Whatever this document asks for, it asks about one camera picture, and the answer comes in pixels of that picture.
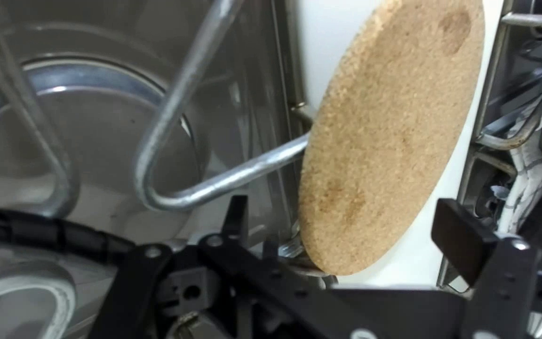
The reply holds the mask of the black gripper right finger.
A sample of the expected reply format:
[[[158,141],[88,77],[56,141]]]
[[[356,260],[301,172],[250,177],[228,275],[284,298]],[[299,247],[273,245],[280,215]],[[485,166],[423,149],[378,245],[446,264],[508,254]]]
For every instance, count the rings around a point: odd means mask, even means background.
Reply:
[[[463,339],[527,339],[542,315],[542,251],[523,237],[499,237],[455,200],[438,200],[431,239],[472,288]]]

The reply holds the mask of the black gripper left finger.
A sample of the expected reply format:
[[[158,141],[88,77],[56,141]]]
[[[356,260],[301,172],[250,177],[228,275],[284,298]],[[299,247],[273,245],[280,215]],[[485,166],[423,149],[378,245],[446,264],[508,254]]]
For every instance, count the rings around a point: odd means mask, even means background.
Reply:
[[[199,315],[237,339],[350,339],[357,315],[344,301],[243,247],[246,213],[248,198],[233,196],[220,234],[179,253],[132,249],[88,339],[164,339]]]

